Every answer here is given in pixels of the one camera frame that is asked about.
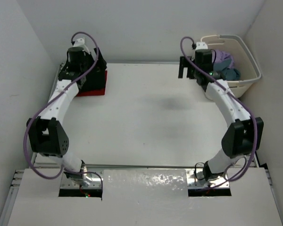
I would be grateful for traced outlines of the black t-shirt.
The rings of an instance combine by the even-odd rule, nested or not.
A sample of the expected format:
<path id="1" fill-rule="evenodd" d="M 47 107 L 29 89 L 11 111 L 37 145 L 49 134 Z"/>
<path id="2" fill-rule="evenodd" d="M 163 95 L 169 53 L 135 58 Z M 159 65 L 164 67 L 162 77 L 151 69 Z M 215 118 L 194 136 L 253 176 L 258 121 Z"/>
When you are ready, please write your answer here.
<path id="1" fill-rule="evenodd" d="M 106 86 L 107 62 L 99 50 L 98 61 L 95 67 L 85 76 L 86 81 L 82 85 L 80 92 L 89 92 L 104 89 Z"/>

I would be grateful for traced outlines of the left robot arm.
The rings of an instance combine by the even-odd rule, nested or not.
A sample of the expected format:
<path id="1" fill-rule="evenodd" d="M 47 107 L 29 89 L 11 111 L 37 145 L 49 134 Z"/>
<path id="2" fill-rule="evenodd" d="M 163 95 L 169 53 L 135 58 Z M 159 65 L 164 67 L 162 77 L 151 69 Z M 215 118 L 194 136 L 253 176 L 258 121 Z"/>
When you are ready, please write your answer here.
<path id="1" fill-rule="evenodd" d="M 56 176 L 46 176 L 32 164 L 27 147 L 34 153 L 52 159 L 61 170 L 70 177 L 83 178 L 84 162 L 69 151 L 69 138 L 63 128 L 65 114 L 74 97 L 82 89 L 86 77 L 99 62 L 101 52 L 94 49 L 96 57 L 83 46 L 71 47 L 67 51 L 67 62 L 58 74 L 55 90 L 47 104 L 28 119 L 23 138 L 25 160 L 31 169 L 44 179 L 56 179 Z"/>

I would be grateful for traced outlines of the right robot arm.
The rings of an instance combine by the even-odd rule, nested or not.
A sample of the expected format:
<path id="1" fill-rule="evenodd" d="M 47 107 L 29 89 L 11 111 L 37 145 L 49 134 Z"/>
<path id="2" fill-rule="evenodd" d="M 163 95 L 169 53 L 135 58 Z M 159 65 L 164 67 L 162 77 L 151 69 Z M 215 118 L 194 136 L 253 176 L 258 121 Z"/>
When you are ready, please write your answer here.
<path id="1" fill-rule="evenodd" d="M 180 57 L 178 77 L 183 77 L 184 68 L 187 77 L 195 79 L 206 95 L 217 105 L 225 119 L 227 130 L 221 139 L 221 149 L 203 164 L 201 179 L 209 181 L 224 176 L 227 170 L 238 160 L 244 159 L 242 170 L 229 181 L 240 179 L 250 167 L 255 152 L 260 146 L 264 122 L 255 117 L 231 91 L 227 76 L 215 63 L 216 51 L 198 49 L 195 59 L 183 55 Z"/>

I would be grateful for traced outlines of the red t-shirt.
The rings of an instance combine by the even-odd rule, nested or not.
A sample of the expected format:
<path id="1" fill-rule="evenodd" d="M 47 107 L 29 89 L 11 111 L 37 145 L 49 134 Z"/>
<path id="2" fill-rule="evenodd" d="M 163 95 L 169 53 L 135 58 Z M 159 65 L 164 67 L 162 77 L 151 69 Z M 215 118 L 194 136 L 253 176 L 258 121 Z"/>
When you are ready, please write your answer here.
<path id="1" fill-rule="evenodd" d="M 107 73 L 107 70 L 100 69 L 98 72 L 92 71 L 87 74 L 85 77 L 86 81 L 76 96 L 84 97 L 105 95 Z"/>

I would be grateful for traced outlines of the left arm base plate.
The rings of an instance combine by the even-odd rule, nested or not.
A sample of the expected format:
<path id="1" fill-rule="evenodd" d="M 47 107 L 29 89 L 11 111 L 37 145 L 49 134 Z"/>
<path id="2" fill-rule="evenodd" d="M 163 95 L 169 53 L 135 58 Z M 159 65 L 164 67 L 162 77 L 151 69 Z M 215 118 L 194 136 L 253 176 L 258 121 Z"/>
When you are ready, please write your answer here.
<path id="1" fill-rule="evenodd" d="M 103 187 L 103 172 L 88 171 L 84 174 L 70 173 L 65 171 L 62 175 L 60 182 L 60 188 L 62 189 L 74 189 L 81 186 L 84 189 L 100 189 Z"/>

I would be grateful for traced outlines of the blue-grey t-shirt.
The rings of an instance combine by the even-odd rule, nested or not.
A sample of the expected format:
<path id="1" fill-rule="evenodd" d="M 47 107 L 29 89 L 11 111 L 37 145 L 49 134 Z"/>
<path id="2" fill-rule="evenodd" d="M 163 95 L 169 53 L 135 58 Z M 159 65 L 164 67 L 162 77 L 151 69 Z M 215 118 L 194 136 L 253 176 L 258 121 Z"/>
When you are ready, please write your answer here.
<path id="1" fill-rule="evenodd" d="M 241 78 L 241 73 L 234 65 L 230 65 L 230 60 L 221 63 L 213 64 L 214 71 L 221 72 L 227 81 L 238 81 Z"/>

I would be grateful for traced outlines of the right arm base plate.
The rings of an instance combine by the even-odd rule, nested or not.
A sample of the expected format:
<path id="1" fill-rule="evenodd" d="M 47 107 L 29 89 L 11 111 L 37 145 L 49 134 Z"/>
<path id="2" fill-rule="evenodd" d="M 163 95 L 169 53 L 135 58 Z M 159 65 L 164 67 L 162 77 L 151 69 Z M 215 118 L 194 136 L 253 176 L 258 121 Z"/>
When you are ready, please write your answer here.
<path id="1" fill-rule="evenodd" d="M 214 176 L 211 179 L 205 180 L 202 174 L 202 168 L 191 168 L 186 169 L 186 179 L 189 189 L 204 189 L 204 188 L 213 188 L 213 189 L 229 189 L 230 185 L 227 182 L 227 175 Z"/>

